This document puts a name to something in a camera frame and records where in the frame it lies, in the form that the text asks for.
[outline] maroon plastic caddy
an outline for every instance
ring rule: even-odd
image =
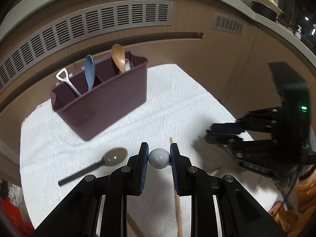
[[[51,88],[53,111],[83,140],[89,141],[147,98],[148,59],[125,52],[132,69],[120,74],[111,55],[95,61],[94,87],[88,92],[84,71],[70,81],[82,94],[78,97],[67,83]]]

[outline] metal shovel-shaped spoon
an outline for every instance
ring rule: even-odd
[[[66,74],[66,79],[60,77],[60,75],[62,74],[62,72],[64,72]],[[78,95],[78,96],[81,96],[81,93],[79,93],[79,91],[77,90],[77,88],[75,88],[75,86],[70,82],[69,80],[69,75],[68,75],[68,72],[67,72],[67,69],[66,68],[63,68],[61,71],[59,71],[56,75],[56,78],[59,80],[59,81],[62,81],[62,82],[65,82],[67,83],[71,89]]]
[[[89,174],[91,171],[94,171],[98,169],[101,166],[115,166],[118,165],[119,163],[123,162],[125,158],[127,157],[127,150],[123,147],[120,148],[114,148],[112,150],[109,150],[107,153],[104,154],[102,159],[99,162],[96,162],[92,164],[91,166],[88,166],[87,168],[66,177],[63,180],[60,180],[58,182],[59,186],[63,186],[66,183],[69,183],[83,175]]]

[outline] spoon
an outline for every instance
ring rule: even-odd
[[[125,59],[125,70],[129,71],[132,69],[132,65],[129,59]]]
[[[115,166],[119,163],[123,162],[125,158],[127,157],[127,150],[123,147],[114,148],[112,150],[109,150],[107,153],[105,153],[102,157],[102,159],[99,162],[96,162],[92,164],[91,166],[86,167],[85,169],[66,177],[63,180],[60,180],[58,182],[59,186],[63,186],[66,183],[69,183],[83,175],[89,174],[91,171],[94,171],[98,169],[101,166]]]
[[[121,73],[124,73],[125,70],[125,53],[124,49],[118,43],[114,44],[111,49],[112,59],[118,67]]]
[[[95,79],[95,63],[90,54],[88,54],[86,56],[86,59],[84,60],[84,74],[86,76],[86,81],[88,84],[88,91],[91,91]]]
[[[64,72],[66,74],[66,78],[62,78],[60,77],[60,75],[62,74],[62,72]],[[77,88],[75,88],[75,86],[70,82],[69,80],[69,75],[68,75],[68,72],[67,72],[67,69],[66,68],[63,68],[61,71],[59,71],[56,75],[56,78],[59,80],[59,81],[62,81],[62,82],[65,82],[67,83],[71,89],[78,95],[78,96],[81,96],[81,93],[79,93],[79,91],[77,90]]]

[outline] red bag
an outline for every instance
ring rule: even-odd
[[[12,205],[10,201],[0,198],[4,213],[7,215],[10,223],[22,237],[30,237],[34,232],[34,227],[30,222],[23,222],[20,210]]]

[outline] white tablecloth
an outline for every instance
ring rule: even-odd
[[[115,147],[125,147],[128,157],[138,154],[143,141],[150,151],[169,150],[169,139],[180,153],[206,172],[218,167],[217,176],[229,173],[269,210],[278,192],[264,177],[242,171],[229,155],[204,141],[212,123],[234,122],[234,117],[202,86],[177,65],[166,64],[148,69],[147,101],[91,141],[81,140],[44,102],[23,122],[21,129],[20,172],[24,199],[36,228],[55,206],[82,179],[62,187],[58,181],[99,161]],[[251,140],[247,133],[241,135]],[[96,177],[109,175],[126,164],[102,167]],[[145,189],[140,197],[128,197],[129,214],[145,236],[176,236],[177,221],[173,177],[170,167],[157,170],[148,166]],[[181,197],[184,236],[190,236],[191,199]]]

